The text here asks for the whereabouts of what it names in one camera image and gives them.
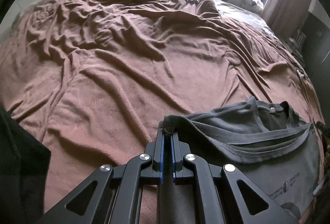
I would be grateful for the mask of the white bedside table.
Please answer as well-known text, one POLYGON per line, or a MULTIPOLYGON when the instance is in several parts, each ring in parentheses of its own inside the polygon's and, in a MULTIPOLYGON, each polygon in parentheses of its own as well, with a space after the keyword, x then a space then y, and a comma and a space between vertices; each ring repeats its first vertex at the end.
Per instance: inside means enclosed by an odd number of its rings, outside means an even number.
POLYGON ((287 50, 294 56, 297 61, 304 63, 303 58, 303 44, 306 40, 306 35, 302 32, 301 29, 298 29, 296 33, 284 41, 284 45, 287 50))

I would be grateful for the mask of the dark grey t-shirt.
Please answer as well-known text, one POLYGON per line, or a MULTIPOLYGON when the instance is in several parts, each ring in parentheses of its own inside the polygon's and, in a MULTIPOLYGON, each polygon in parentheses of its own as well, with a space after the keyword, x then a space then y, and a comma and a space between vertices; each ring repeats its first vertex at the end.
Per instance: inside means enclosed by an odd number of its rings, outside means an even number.
POLYGON ((310 223, 319 188, 321 152, 314 125, 287 103, 254 97, 162 126, 208 163, 232 164, 300 223, 310 223))

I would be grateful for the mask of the right pink curtain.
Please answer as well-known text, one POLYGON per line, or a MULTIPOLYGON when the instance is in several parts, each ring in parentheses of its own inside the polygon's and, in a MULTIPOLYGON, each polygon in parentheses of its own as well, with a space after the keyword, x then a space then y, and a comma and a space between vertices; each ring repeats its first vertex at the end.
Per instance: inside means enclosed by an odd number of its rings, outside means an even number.
POLYGON ((287 39, 304 25, 311 1, 267 0, 262 18, 276 36, 287 39))

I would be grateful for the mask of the brown bed blanket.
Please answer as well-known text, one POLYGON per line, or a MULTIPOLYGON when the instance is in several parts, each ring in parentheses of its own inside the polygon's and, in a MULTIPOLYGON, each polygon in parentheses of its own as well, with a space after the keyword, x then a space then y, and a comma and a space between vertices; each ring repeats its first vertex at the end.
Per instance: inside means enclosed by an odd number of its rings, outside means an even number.
MULTIPOLYGON (((322 119, 282 42, 221 17, 213 0, 41 0, 1 45, 1 108, 51 151, 35 223, 300 223, 234 165, 210 164, 181 141, 173 182, 164 118, 250 97, 322 119), (162 184, 152 168, 158 129, 162 184)), ((314 129, 315 211, 324 150, 314 129)))

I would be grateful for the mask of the folded black printed t-shirt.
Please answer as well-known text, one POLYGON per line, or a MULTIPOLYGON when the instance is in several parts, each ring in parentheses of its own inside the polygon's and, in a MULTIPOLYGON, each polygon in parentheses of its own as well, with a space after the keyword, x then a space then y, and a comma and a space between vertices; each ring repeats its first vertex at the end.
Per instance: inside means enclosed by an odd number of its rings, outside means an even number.
POLYGON ((1 223, 35 223, 44 213, 51 151, 1 108, 1 223))

